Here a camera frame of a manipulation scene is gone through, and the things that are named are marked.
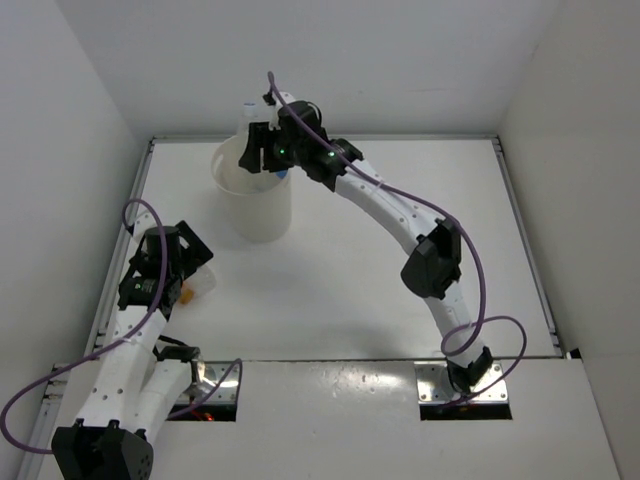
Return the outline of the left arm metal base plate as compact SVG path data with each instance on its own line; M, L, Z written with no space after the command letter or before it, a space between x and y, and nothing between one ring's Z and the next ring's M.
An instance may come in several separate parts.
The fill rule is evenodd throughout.
M187 397L205 405L231 405L238 398L239 387L238 365L200 362L196 382L187 390Z

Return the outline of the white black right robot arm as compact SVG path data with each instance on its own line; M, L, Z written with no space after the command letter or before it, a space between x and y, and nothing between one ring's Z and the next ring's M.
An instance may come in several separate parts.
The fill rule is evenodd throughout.
M459 284L460 227L392 192L358 148L327 136L321 113L312 103L282 103L270 95L264 101L272 117L249 124L240 168L258 174L299 167L389 233L407 255L400 273L403 284L425 302L442 336L450 382L458 392L470 393L490 369L493 357L480 339Z

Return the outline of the clear crushed plastic bottle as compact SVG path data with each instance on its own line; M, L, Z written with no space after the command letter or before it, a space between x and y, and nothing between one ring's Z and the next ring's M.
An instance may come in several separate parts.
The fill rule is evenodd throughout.
M253 102L245 102L237 127L239 166L252 174L261 171L260 167L260 143L257 130L253 124L257 122L257 105Z

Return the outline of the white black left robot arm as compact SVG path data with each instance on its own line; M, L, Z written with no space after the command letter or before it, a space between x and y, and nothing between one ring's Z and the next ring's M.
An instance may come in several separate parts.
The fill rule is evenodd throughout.
M176 400L199 383L196 347L153 350L182 287L213 257L186 221L140 232L118 287L110 351L99 357L91 391L51 449L66 479L147 479L153 442Z

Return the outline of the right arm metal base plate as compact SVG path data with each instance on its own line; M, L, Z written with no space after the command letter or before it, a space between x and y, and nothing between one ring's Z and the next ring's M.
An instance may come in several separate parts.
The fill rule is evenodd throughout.
M463 381L454 379L444 360L415 362L414 371L420 405L441 406L460 400L485 406L509 400L500 362L493 362L475 384L468 384L468 390L462 389Z

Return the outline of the clear bottle blue cap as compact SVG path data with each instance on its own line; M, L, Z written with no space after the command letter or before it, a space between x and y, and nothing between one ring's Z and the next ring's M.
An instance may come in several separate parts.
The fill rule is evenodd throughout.
M184 286L193 292L193 298L200 298L211 292L216 283L214 271L208 265L203 265L186 279Z

